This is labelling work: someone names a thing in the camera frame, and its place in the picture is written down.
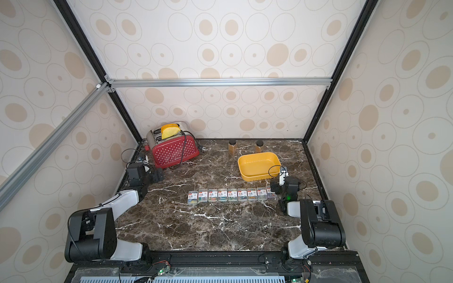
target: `yellow plastic tray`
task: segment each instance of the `yellow plastic tray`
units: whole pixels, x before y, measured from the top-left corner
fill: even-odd
[[[280,173],[279,158],[272,152],[246,154],[237,160],[242,179],[247,182],[273,178]]]

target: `marble countertop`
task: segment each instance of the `marble countertop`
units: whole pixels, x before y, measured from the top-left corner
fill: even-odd
[[[255,140],[238,140],[235,157],[228,154],[227,140],[199,142],[206,150],[164,169],[165,179],[151,184],[145,199],[116,220],[119,239],[148,243],[151,250],[276,251],[300,234],[300,220],[284,216],[276,199],[188,205],[187,193],[192,190],[266,185],[266,180],[245,182],[237,165],[241,155],[255,153]],[[264,140],[264,144],[264,151],[275,153],[290,176],[307,183],[299,198],[307,193],[321,199],[300,142]]]

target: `beige circle pattern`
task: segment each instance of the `beige circle pattern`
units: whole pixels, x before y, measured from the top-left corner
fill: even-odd
[[[14,10],[4,9],[4,4],[8,3],[11,3],[10,7]],[[82,0],[77,5],[89,11],[85,13],[88,17],[93,12],[103,13],[102,10],[94,11],[90,8],[110,7],[107,1],[102,5],[102,1]],[[27,159],[33,152],[32,148],[37,148],[54,128],[76,109],[85,96],[95,89],[99,80],[87,66],[87,61],[71,32],[50,2],[2,1],[0,21],[3,24],[3,41],[0,42],[0,103],[3,107],[0,111],[0,121],[4,127],[2,133],[11,137],[2,141],[0,150],[2,159],[0,175],[1,181],[4,181],[3,177],[6,178]],[[116,38],[122,36],[114,24],[112,25],[108,20],[105,22],[108,23],[107,27],[111,27],[111,34],[116,34]],[[99,23],[101,29],[106,28],[104,23]],[[92,33],[91,38],[103,40],[104,44],[108,43],[106,35],[101,34],[97,29],[99,35],[92,31],[90,21],[83,25],[87,27],[88,34]],[[104,50],[103,46],[99,48],[93,46],[93,48],[98,55]],[[20,283],[26,282],[25,278],[27,281],[33,281],[30,278],[36,278],[34,281],[49,283],[49,279],[42,278],[50,276],[52,281],[64,281],[70,265],[64,260],[64,246],[58,246],[62,244],[62,239],[66,241],[64,226],[67,216],[77,209],[76,204],[81,197],[90,193],[89,187],[76,183],[79,177],[77,174],[74,176],[74,173],[77,164],[88,161],[87,156],[91,156],[88,152],[89,146],[99,143],[99,131],[109,128],[107,119],[111,116],[118,119],[117,113],[111,111],[109,99],[104,95],[100,100],[105,103],[104,106],[99,107],[97,104],[90,110],[90,114],[76,125],[76,131],[70,133],[61,142],[24,185],[22,189],[25,190],[25,194],[16,195],[15,205],[8,206],[3,211],[6,215],[20,215],[18,208],[23,209],[37,204],[35,207],[37,209],[32,209],[33,213],[29,213],[26,217],[19,217],[19,220],[14,223],[2,221],[0,225],[2,239],[0,262],[4,263],[0,271],[3,275],[0,280],[3,282]],[[122,123],[118,126],[125,130]],[[75,145],[72,142],[72,140],[77,141],[79,127],[85,129],[83,133],[86,134],[86,138],[79,139],[86,140],[83,145],[87,146],[85,149],[79,149],[81,143]],[[123,149],[135,146],[130,134],[126,135],[127,141],[121,144]],[[114,134],[111,139],[113,143],[118,142],[120,132]],[[8,165],[8,172],[4,170],[5,165]],[[110,174],[120,176],[124,167],[121,163],[112,166],[105,160],[96,165],[92,163],[91,171],[105,170],[109,172],[109,176]],[[109,186],[116,186],[117,181],[114,177],[107,183]],[[101,201],[103,201],[102,197],[99,199],[96,197],[82,203],[89,204],[87,207],[93,207]]]
[[[109,0],[109,5],[83,0],[82,5],[74,5],[73,9],[81,15],[80,21],[90,27],[88,33],[93,38],[95,48],[102,50],[100,53],[105,53],[107,72],[113,76],[116,74],[117,78],[121,78],[119,67],[124,67],[133,74],[137,74],[140,69],[138,66],[147,66],[156,73],[158,71],[154,69],[156,62],[151,61],[146,65],[143,57],[141,62],[140,58],[134,60],[135,52],[128,52],[126,55],[130,60],[124,60],[121,50],[127,50],[132,43],[145,47],[156,43],[168,46],[175,58],[178,58],[168,67],[181,78],[202,74],[205,68],[202,63],[196,61],[200,57],[196,48],[206,42],[212,43],[219,51],[226,42],[236,44],[242,52],[242,60],[237,64],[240,73],[244,73],[244,67],[247,65],[257,66],[258,72],[254,70],[253,73],[247,73],[247,76],[257,77],[270,67],[276,66],[282,66],[282,73],[286,77],[325,76],[333,72],[333,56],[344,49],[348,36],[347,28],[351,30],[354,27],[363,3],[352,5],[348,1],[347,5],[338,4],[341,7],[338,10],[333,5],[326,5],[324,0],[315,2],[279,0],[272,4],[271,0],[249,0],[236,7],[214,0],[152,0],[150,3],[144,0]],[[137,13],[140,9],[153,11],[152,13],[158,13],[160,16],[144,17]],[[319,21],[322,21],[319,25],[310,24]],[[313,27],[312,30],[309,33],[301,32],[308,25]],[[145,27],[152,27],[151,37],[144,36]],[[113,41],[121,49],[112,48],[109,42]],[[246,53],[247,47],[253,43],[259,44],[264,50],[257,48],[256,52]],[[285,47],[272,48],[276,43],[282,43]],[[110,46],[111,50],[104,52],[106,45]],[[262,52],[267,54],[269,50],[274,51],[274,55],[269,54],[270,59],[260,63],[259,60],[266,57],[262,56]],[[289,55],[290,50],[294,50],[294,54],[288,60],[288,56],[284,55]],[[318,50],[313,60],[312,50]],[[283,56],[276,58],[281,51],[284,51]],[[218,61],[212,68],[216,70],[214,74],[224,74],[228,66],[232,64],[225,65],[223,61]],[[311,72],[315,66],[322,68]],[[183,72],[188,68],[193,69],[193,72]]]
[[[382,1],[308,145],[324,184],[335,186],[326,187],[330,198],[345,207],[348,247],[365,256],[371,282],[445,282],[453,274],[445,268],[451,240],[441,224],[449,221],[453,185],[453,61],[445,45],[452,8],[444,0]],[[332,158],[336,175],[326,174]],[[355,184],[352,161],[360,169]],[[369,238],[359,217],[369,223]]]

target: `white wall panel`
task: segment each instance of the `white wall panel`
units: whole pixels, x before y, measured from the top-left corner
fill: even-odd
[[[382,1],[309,142],[372,283],[453,276],[452,16]]]
[[[69,1],[118,79],[330,76],[364,2]]]
[[[53,6],[0,2],[0,184],[97,82]]]
[[[300,139],[326,86],[118,88],[143,137],[186,121],[197,138]]]
[[[64,282],[68,217],[113,195],[136,146],[103,95],[0,212],[0,282]]]

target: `power cord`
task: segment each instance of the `power cord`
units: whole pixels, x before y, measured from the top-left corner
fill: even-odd
[[[281,166],[281,165],[273,165],[273,166],[271,166],[271,167],[269,168],[269,170],[267,170],[267,173],[268,173],[268,174],[269,174],[269,176],[271,176],[272,178],[275,178],[275,177],[280,177],[280,176],[282,175],[282,173],[280,173],[280,172],[279,172],[279,174],[278,174],[277,176],[272,176],[272,175],[270,174],[270,170],[271,170],[271,169],[272,169],[273,167],[276,167],[276,166],[279,166],[279,167],[281,167],[281,168],[283,168],[283,169],[284,169],[284,167],[283,167],[283,166]]]
[[[149,270],[150,270],[154,265],[156,265],[156,264],[166,264],[166,267],[165,267],[165,268],[163,268],[163,269],[161,269],[161,270],[159,270],[159,271],[157,272],[158,275],[162,275],[162,274],[164,273],[164,272],[163,272],[164,269],[166,269],[167,267],[168,267],[168,268],[171,268],[171,265],[170,265],[170,263],[169,263],[167,260],[161,260],[161,261],[158,261],[158,262],[156,262],[156,263],[153,263],[153,264],[150,266],[150,268],[149,268],[148,270],[146,270],[145,272],[141,272],[141,273],[148,273]],[[144,276],[144,277],[142,277],[142,278],[139,278],[139,279],[135,280],[134,283],[145,283],[145,282],[147,282],[150,278],[153,278],[153,277],[155,277],[155,275],[154,275],[154,276]]]
[[[310,273],[308,275],[308,278],[305,280],[305,283],[309,283],[310,280],[311,280],[311,268],[309,267],[310,265],[307,266],[307,265],[304,264],[304,266],[308,269],[308,272]]]
[[[282,173],[279,173],[277,176],[272,176],[272,175],[270,174],[270,170],[271,170],[273,167],[276,167],[276,166],[280,166],[281,168],[284,169],[284,167],[281,166],[281,165],[274,165],[274,166],[271,166],[271,167],[269,168],[269,170],[267,171],[267,173],[268,173],[269,176],[271,176],[272,178],[280,177],[280,176],[282,175]],[[304,180],[300,180],[300,181],[303,182],[303,183],[305,184],[305,186],[304,186],[303,188],[300,188],[300,189],[299,189],[299,190],[303,190],[303,189],[305,189],[305,188],[307,187],[307,182],[305,182]]]
[[[124,163],[127,163],[127,161],[124,161],[124,159],[123,159],[123,153],[124,153],[126,150],[135,150],[138,154],[140,154],[140,151],[138,151],[138,150],[136,150],[136,149],[125,149],[125,150],[123,150],[123,152],[121,153],[121,160],[122,160]]]
[[[308,220],[308,225],[310,226],[310,234],[311,234],[311,236],[313,238],[313,241],[314,241],[313,227],[312,227],[312,224],[311,224],[311,221],[310,221],[310,217],[308,216],[308,205],[307,205],[307,203],[305,203],[305,208],[307,210],[307,220]]]
[[[187,142],[187,135],[186,135],[186,133],[184,133],[184,131],[181,131],[181,133],[183,133],[183,135],[184,135],[184,144],[183,144],[183,151],[182,151],[182,153],[181,153],[181,161],[179,162],[178,167],[179,167],[179,166],[181,165],[181,163],[183,162],[183,159],[184,159],[184,150],[185,150],[185,148],[186,148],[186,142]]]
[[[183,131],[184,133],[189,133],[192,137],[193,137],[193,140],[195,141],[195,145],[197,146],[198,150],[201,152],[201,150],[203,149],[203,147],[200,145],[200,143],[197,141],[197,139],[195,138],[195,135],[192,134],[191,132],[189,131]]]
[[[121,264],[118,265],[118,279],[120,280],[121,283]]]

